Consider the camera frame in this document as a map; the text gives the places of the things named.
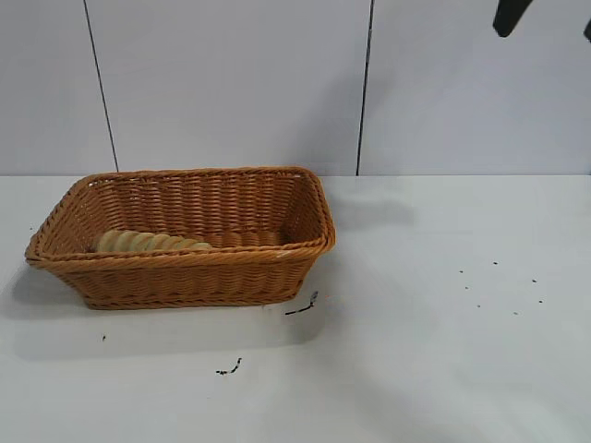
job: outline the white tabletop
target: white tabletop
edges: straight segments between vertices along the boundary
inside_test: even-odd
[[[591,177],[325,178],[293,302],[119,312],[24,263],[74,181],[0,178],[0,441],[590,441]]]

